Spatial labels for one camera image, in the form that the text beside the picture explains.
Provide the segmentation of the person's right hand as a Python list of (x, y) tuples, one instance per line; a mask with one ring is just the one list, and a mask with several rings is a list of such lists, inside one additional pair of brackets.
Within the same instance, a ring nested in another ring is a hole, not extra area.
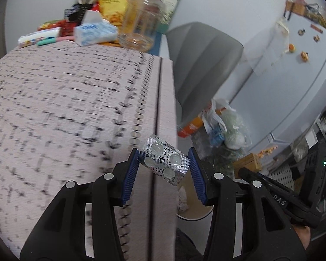
[(295, 230), (297, 236), (299, 237), (304, 249), (306, 250), (310, 244), (311, 241), (311, 231), (310, 228), (305, 226), (297, 226), (297, 225), (292, 225), (293, 229)]

